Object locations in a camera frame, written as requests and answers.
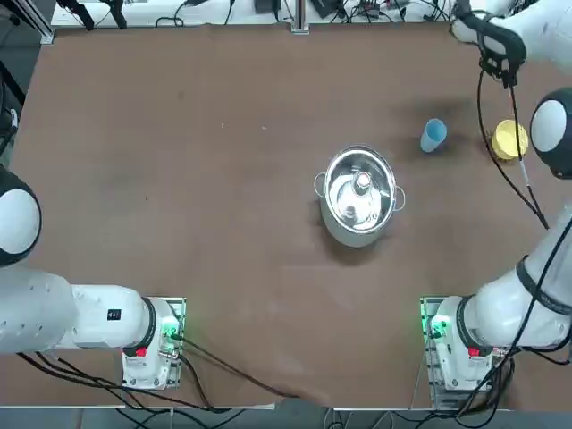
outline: table surface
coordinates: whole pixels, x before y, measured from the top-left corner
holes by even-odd
[[[41,240],[27,264],[70,282],[188,299],[188,335],[271,385],[325,405],[409,406],[423,352],[421,296],[468,294],[543,229],[483,149],[478,53],[442,25],[61,32],[29,89],[13,170],[36,191]],[[522,122],[567,80],[528,64]],[[484,85],[485,123],[511,116]],[[424,155],[431,117],[449,126]],[[314,176],[349,144],[389,161],[408,196],[373,248],[324,231]],[[529,175],[553,222],[569,187],[533,151]],[[516,165],[508,166],[517,183]],[[64,353],[119,380],[117,350]],[[195,359],[219,405],[276,400]],[[3,405],[115,404],[1,357]],[[178,398],[198,402],[189,377]],[[572,374],[518,357],[506,406],[569,409]],[[162,405],[161,401],[147,404]],[[430,406],[425,370],[415,407]]]

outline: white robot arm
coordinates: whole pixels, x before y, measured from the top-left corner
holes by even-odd
[[[122,349],[123,383],[164,389],[178,384],[178,303],[144,298],[116,285],[70,285],[17,264],[38,242],[39,203],[0,166],[0,354],[49,349]]]
[[[514,5],[515,0],[458,0],[458,18],[451,32],[461,42],[478,44],[477,35],[486,26],[484,46],[506,55],[507,47],[501,43],[507,36],[502,34],[506,30],[522,41],[527,61],[552,61],[562,71],[571,72],[572,1],[539,0],[522,12],[507,16]],[[468,13],[474,16],[473,20],[459,18]],[[483,22],[487,16],[491,18],[489,25]]]
[[[477,44],[487,72],[501,72],[505,86],[516,84],[525,60],[552,61],[572,70],[572,1],[539,0],[508,18],[509,0],[458,0],[451,28],[460,41]],[[485,68],[492,60],[493,67]],[[509,67],[497,67],[509,63]],[[572,179],[572,88],[556,90],[540,101],[530,126],[536,154],[555,177]],[[501,278],[475,295],[448,297],[431,323],[442,363],[445,388],[472,391],[492,368],[494,347],[512,345],[525,319],[549,254],[572,219],[564,208],[538,247]],[[572,316],[572,233],[562,241],[543,279],[538,302],[517,343],[519,347],[550,348],[565,341]]]

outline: stainless steel pot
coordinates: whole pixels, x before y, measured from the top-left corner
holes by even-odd
[[[403,197],[399,208],[395,208],[397,190]],[[373,243],[392,213],[405,206],[405,192],[395,184],[390,166],[364,146],[348,147],[336,155],[314,178],[314,191],[328,231],[352,248]]]

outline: yellow cup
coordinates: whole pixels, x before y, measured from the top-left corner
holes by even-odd
[[[518,125],[520,153],[524,155],[528,149],[528,135],[522,125]],[[497,125],[492,136],[492,150],[500,159],[510,160],[518,157],[517,130],[515,122],[507,119]]]

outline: floor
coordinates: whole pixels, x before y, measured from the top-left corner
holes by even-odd
[[[226,427],[229,429],[262,429],[268,427],[274,429],[318,429],[324,423],[324,413],[325,408],[317,407],[301,400],[286,400],[275,411],[246,411]],[[426,415],[426,413],[421,411],[401,414],[414,419],[421,419]],[[145,411],[131,411],[129,415],[139,421],[148,416]],[[348,412],[341,413],[344,423],[347,421],[348,415]],[[382,412],[375,411],[355,412],[352,414],[346,427],[349,429],[372,428],[382,415]],[[196,412],[193,413],[193,416],[199,417],[208,426],[216,425],[225,419],[223,416],[209,416],[205,413],[201,415],[201,413]],[[327,425],[324,428],[332,423],[331,417],[332,414],[329,415]],[[474,420],[467,420],[467,423],[478,425],[484,418],[486,416],[478,416]],[[0,410],[0,421],[3,422],[3,429],[31,429],[38,427],[43,429],[100,429],[104,427],[132,429],[135,427],[132,422],[110,408],[89,408],[84,410],[76,408],[27,409],[25,412],[22,409],[2,409]],[[499,412],[487,427],[490,429],[556,429],[569,427],[570,421],[571,416],[566,414],[548,415],[543,413]],[[166,429],[170,427],[169,422],[169,414],[164,414],[150,421],[147,427],[149,429]],[[173,426],[176,428],[198,427],[184,416],[175,415],[173,422]],[[415,426],[416,424],[405,422],[396,416],[393,418],[393,427],[395,429],[413,429]],[[451,421],[430,421],[424,425],[424,429],[452,429],[454,427],[460,426]],[[387,416],[377,426],[377,429],[389,428],[391,428],[391,419]]]
[[[43,0],[38,2],[40,9],[46,16],[50,16],[54,8],[55,0]],[[19,28],[11,29],[5,21],[0,21],[0,58],[12,72],[14,78],[20,83],[22,88],[28,88],[34,65],[39,51],[39,37],[34,31],[21,25]],[[309,404],[301,400],[285,400],[277,405],[275,411],[268,410],[248,410],[239,416],[229,428],[319,428],[324,424],[325,408]],[[144,411],[131,411],[129,414],[141,421],[147,416]],[[402,413],[409,418],[423,418],[423,412]],[[207,425],[216,425],[224,420],[222,416],[211,416],[193,413],[201,418]],[[349,413],[343,412],[342,417],[346,422]],[[373,427],[376,420],[382,415],[381,412],[363,411],[353,413],[346,427],[351,429]],[[158,416],[147,424],[152,429],[167,428],[170,426],[171,417],[169,414]],[[478,424],[482,421],[482,416],[475,419]],[[42,427],[61,429],[98,429],[103,427],[113,427],[115,429],[129,429],[135,425],[125,417],[120,416],[110,408],[6,408],[0,409],[0,422],[3,429],[28,429]],[[175,415],[175,427],[197,427],[184,416]],[[499,412],[488,427],[492,429],[510,428],[560,428],[570,427],[572,424],[572,414],[544,414],[544,413],[519,413],[519,412]],[[393,427],[396,429],[414,428],[416,424],[405,422],[397,417],[393,418]],[[386,417],[378,428],[387,429],[391,427],[391,420]],[[453,422],[431,421],[425,426],[430,428],[452,428],[457,427]]]

